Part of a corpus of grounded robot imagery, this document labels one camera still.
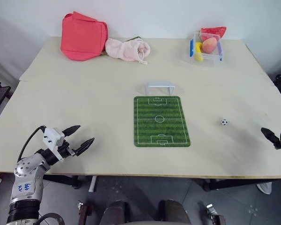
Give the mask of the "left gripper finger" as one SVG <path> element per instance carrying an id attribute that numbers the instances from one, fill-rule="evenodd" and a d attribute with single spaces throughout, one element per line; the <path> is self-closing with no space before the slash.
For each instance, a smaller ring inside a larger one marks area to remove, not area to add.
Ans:
<path id="1" fill-rule="evenodd" d="M 65 137 L 67 137 L 75 133 L 80 127 L 81 127 L 80 125 L 71 126 L 63 130 L 62 133 L 64 134 Z"/>
<path id="2" fill-rule="evenodd" d="M 84 143 L 82 143 L 80 145 L 80 147 L 78 149 L 76 149 L 74 152 L 75 152 L 75 155 L 76 156 L 79 156 L 81 155 L 83 152 L 85 152 L 90 146 L 91 144 L 93 143 L 93 141 L 95 140 L 95 138 L 91 138 L 91 139 L 88 139 L 86 140 Z"/>

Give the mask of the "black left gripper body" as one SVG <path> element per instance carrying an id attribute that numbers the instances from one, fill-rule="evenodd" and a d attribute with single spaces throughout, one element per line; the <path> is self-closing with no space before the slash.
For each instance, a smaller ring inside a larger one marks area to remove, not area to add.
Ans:
<path id="1" fill-rule="evenodd" d="M 59 146 L 59 154 L 63 158 L 67 158 L 69 156 L 79 156 L 76 150 L 73 150 L 69 147 L 69 143 L 67 141 L 63 141 L 62 145 Z"/>

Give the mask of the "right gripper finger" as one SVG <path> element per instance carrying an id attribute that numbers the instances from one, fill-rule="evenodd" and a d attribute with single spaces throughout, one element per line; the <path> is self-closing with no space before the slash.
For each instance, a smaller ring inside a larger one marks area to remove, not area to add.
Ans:
<path id="1" fill-rule="evenodd" d="M 268 128 L 261 128 L 261 133 L 269 140 L 276 149 L 280 149 L 280 139 Z"/>

